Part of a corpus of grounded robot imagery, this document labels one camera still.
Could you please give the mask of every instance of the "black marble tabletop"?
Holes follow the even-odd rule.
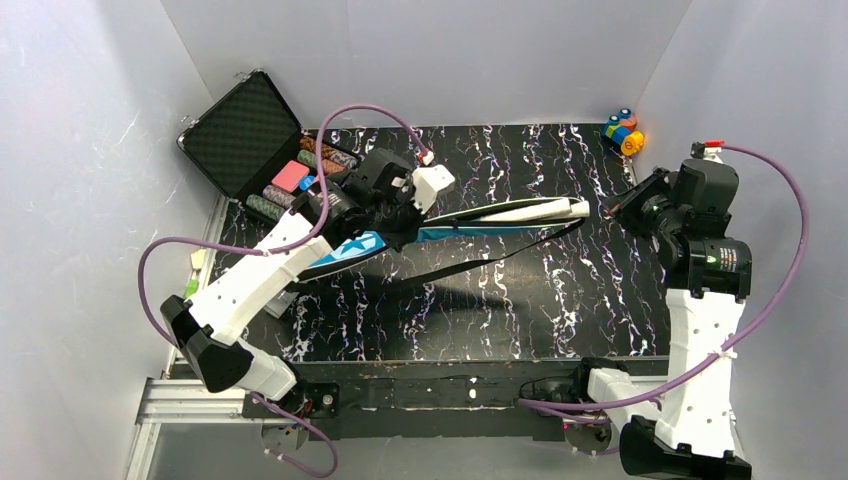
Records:
[[[601,138],[601,125],[427,127],[418,130],[456,177],[435,212],[537,196],[588,200],[592,215],[577,232],[508,260],[382,297],[400,280],[464,260],[500,257],[533,234],[452,238],[389,251],[317,280],[338,293],[302,294],[279,319],[264,312],[248,340],[293,361],[541,359],[667,355],[668,311],[662,271],[648,242],[607,218],[601,199],[629,188],[624,158]],[[410,160],[400,129],[332,132],[364,154],[384,147]],[[221,242],[253,246],[268,227],[227,211]],[[218,253],[213,279],[238,260]]]

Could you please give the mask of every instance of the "purple cable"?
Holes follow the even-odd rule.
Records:
[[[563,412],[560,412],[560,411],[557,411],[557,410],[554,410],[554,409],[551,409],[551,408],[547,408],[547,407],[534,407],[534,409],[538,410],[542,413],[547,413],[548,415],[553,415],[555,417],[564,418],[566,420],[571,420],[571,421],[574,421],[576,423],[585,423],[585,424],[588,424],[588,425],[606,425],[606,424],[610,423],[609,418],[580,417],[580,416],[577,416],[577,415],[569,415],[567,413],[563,413]]]
[[[769,158],[761,153],[755,152],[753,150],[749,150],[747,148],[742,147],[731,147],[724,145],[722,146],[725,150],[731,150],[734,152],[744,153],[746,155],[750,155],[752,157],[759,158],[760,160],[771,165],[775,170],[780,173],[783,178],[786,180],[786,183],[789,184],[789,188],[792,189],[792,193],[795,194],[795,199],[798,201],[798,208],[801,211],[801,237],[798,240],[798,249],[795,251],[795,258],[792,260],[792,265],[789,267],[789,272],[786,273],[786,278],[783,279],[783,283],[780,284],[780,288],[777,289],[777,292],[774,296],[769,300],[766,304],[765,308],[757,315],[757,317],[745,328],[742,329],[736,335],[730,337],[726,342],[721,345],[722,351],[727,351],[737,343],[741,342],[742,339],[751,334],[754,330],[759,327],[763,321],[765,321],[766,317],[771,314],[774,307],[777,306],[777,303],[783,298],[786,294],[786,290],[789,288],[789,285],[792,283],[792,280],[795,279],[795,275],[798,273],[798,268],[801,265],[801,260],[804,258],[804,252],[807,250],[807,241],[810,235],[810,210],[807,205],[807,199],[804,197],[804,194],[801,192],[801,187],[798,185],[798,182],[789,173],[789,170],[786,169],[783,165],[778,163],[776,160]],[[635,397],[625,398],[622,400],[616,400],[613,402],[601,402],[601,403],[555,403],[555,402],[542,402],[539,400],[518,400],[518,404],[529,407],[529,408],[538,408],[545,407],[546,409],[562,409],[562,410],[577,410],[577,411],[596,411],[596,410],[606,410],[609,408],[621,408],[626,407],[628,405],[635,405],[640,402],[650,401],[652,398],[659,397],[660,395],[668,392],[673,388],[677,388],[680,385],[683,385],[687,381],[691,380],[696,375],[700,374],[704,370],[707,369],[710,365],[712,365],[716,360],[719,359],[719,355],[715,353],[711,353],[707,355],[701,363],[695,365],[691,370],[684,373],[683,375],[671,380],[661,387],[657,387],[650,392],[643,393],[641,395],[636,395]]]
[[[315,156],[316,156],[316,158],[321,158],[321,147],[322,147],[321,140],[324,138],[324,132],[327,130],[327,125],[329,125],[330,121],[332,121],[336,116],[338,116],[339,114],[341,114],[343,112],[347,112],[349,110],[358,110],[358,109],[374,110],[376,112],[380,112],[384,115],[391,117],[396,122],[398,122],[407,131],[407,133],[409,133],[410,137],[412,137],[413,140],[418,144],[418,148],[420,148],[420,150],[421,150],[420,153],[424,153],[424,152],[429,151],[429,149],[424,145],[424,142],[421,141],[421,139],[418,137],[418,135],[415,133],[415,131],[412,129],[412,127],[408,123],[406,123],[406,121],[404,121],[402,118],[398,117],[397,114],[395,114],[394,112],[387,110],[383,107],[379,107],[377,105],[360,103],[360,104],[352,104],[352,105],[348,105],[348,106],[345,106],[345,107],[341,107],[338,110],[331,113],[330,115],[328,115],[324,119],[324,121],[321,123],[321,127],[318,129],[318,135],[317,135],[317,138],[315,140]],[[318,222],[315,224],[315,226],[312,228],[312,230],[310,230],[309,233],[306,234],[306,236],[304,236],[303,238],[301,238],[300,240],[298,240],[294,243],[290,243],[290,244],[284,245],[282,247],[269,249],[268,252],[270,254],[275,255],[275,254],[278,254],[278,253],[283,253],[283,252],[287,252],[289,250],[295,249],[295,248],[305,244],[306,242],[312,240],[313,238],[315,238],[318,235],[318,232],[320,232],[321,229],[324,227],[324,223],[327,221],[327,216],[329,214],[330,204],[329,204],[329,199],[328,199],[328,196],[327,196],[327,182],[324,179],[324,166],[322,165],[322,162],[316,162],[315,169],[318,171],[318,183],[321,186],[321,197],[323,198],[323,201],[321,203],[321,216],[318,218]],[[167,340],[168,343],[170,343],[171,345],[176,346],[174,339],[171,338],[171,336],[168,334],[167,330],[165,330],[165,328],[163,328],[162,325],[159,322],[156,321],[156,317],[153,315],[153,311],[150,309],[149,302],[147,301],[147,291],[144,288],[144,267],[147,265],[147,259],[150,257],[150,254],[153,252],[153,250],[155,250],[157,247],[164,245],[166,243],[183,243],[183,244],[186,244],[186,245],[194,245],[194,246],[201,247],[201,248],[211,248],[211,249],[214,249],[214,250],[219,250],[219,251],[228,252],[228,253],[235,253],[235,254],[239,254],[239,255],[264,255],[264,252],[262,250],[256,250],[256,249],[252,249],[252,248],[233,247],[233,246],[230,246],[230,245],[223,245],[223,244],[220,244],[220,243],[207,242],[205,240],[199,240],[199,239],[188,238],[188,237],[160,238],[159,240],[152,242],[150,245],[147,246],[147,248],[144,249],[144,251],[141,253],[141,257],[138,260],[138,297],[141,300],[141,308],[144,311],[144,315],[147,317],[147,320],[150,322],[150,325],[152,325],[153,328],[156,329],[156,331],[159,333],[159,335],[161,335],[162,338]],[[300,422],[299,418],[297,418],[294,415],[284,411],[283,409],[277,407],[276,405],[268,402],[267,400],[265,400],[264,397],[257,394],[256,392],[253,392],[253,397],[256,398],[257,400],[259,400],[259,403],[264,405],[265,408],[267,408],[268,410],[271,410],[272,412],[274,412],[278,415],[282,415],[282,416],[284,416],[284,417],[286,417],[290,420],[294,420],[295,422]],[[279,455],[282,455],[284,459],[288,460],[294,466],[300,468],[301,470],[308,473],[309,475],[312,475],[312,476],[317,477],[317,478],[325,478],[325,477],[330,476],[336,470],[336,467],[338,466],[338,452],[336,451],[335,445],[333,445],[333,442],[326,435],[324,435],[324,433],[321,432],[318,428],[313,427],[312,425],[309,425],[308,423],[305,423],[305,422],[301,423],[301,424],[304,427],[306,427],[306,429],[309,430],[310,432],[313,432],[316,435],[318,435],[319,437],[321,437],[321,439],[324,440],[327,443],[327,446],[330,447],[330,451],[333,453],[333,467],[326,473],[320,473],[320,472],[316,472],[315,470],[312,470],[311,468],[309,468],[306,465],[298,462],[297,460],[294,460],[291,457],[288,457],[288,456],[282,455],[282,454],[279,454]]]
[[[333,454],[333,466],[330,467],[330,469],[327,470],[326,472],[318,472],[318,471],[315,471],[315,470],[307,467],[306,465],[298,462],[297,460],[291,458],[290,456],[288,456],[284,453],[280,453],[278,450],[268,449],[271,453],[274,454],[274,456],[283,457],[283,460],[291,463],[295,467],[303,470],[304,472],[308,473],[309,475],[312,475],[315,478],[327,478],[330,475],[332,475],[333,472],[336,471],[336,467],[339,466],[339,452],[338,452],[338,450],[336,450],[336,446],[333,445],[333,442],[327,437],[327,435],[324,434],[324,432],[322,432],[321,430],[318,430],[317,427],[312,426],[309,422],[306,422],[306,421],[304,421],[300,418],[297,418],[296,416],[292,415],[291,413],[289,413],[289,412],[283,410],[282,408],[274,405],[273,403],[266,400],[265,397],[263,397],[262,395],[259,395],[256,392],[253,392],[253,398],[255,398],[259,403],[264,405],[265,408],[267,408],[268,410],[271,410],[272,412],[276,413],[277,415],[282,415],[282,416],[288,418],[289,420],[295,422],[298,425],[303,425],[304,428],[306,428],[310,432],[314,433],[315,435],[318,435],[319,437],[321,437],[321,440],[324,440],[324,442],[327,444],[327,446],[330,447],[330,452]]]

